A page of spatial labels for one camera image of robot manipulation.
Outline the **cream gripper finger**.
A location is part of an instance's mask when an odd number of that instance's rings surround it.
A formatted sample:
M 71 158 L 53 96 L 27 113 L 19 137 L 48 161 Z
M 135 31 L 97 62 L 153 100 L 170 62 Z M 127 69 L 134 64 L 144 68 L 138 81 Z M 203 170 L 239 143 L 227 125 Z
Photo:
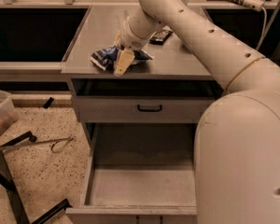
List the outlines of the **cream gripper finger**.
M 134 52 L 132 49 L 119 49 L 116 63 L 114 65 L 114 75 L 122 76 L 132 64 Z

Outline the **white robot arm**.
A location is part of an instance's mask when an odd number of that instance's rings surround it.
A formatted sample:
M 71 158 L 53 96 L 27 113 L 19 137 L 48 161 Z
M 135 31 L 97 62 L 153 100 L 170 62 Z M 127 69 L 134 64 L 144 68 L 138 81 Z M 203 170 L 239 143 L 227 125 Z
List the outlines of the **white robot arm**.
M 186 5 L 138 0 L 116 39 L 118 75 L 169 26 L 226 93 L 194 143 L 198 224 L 280 224 L 280 67 Z

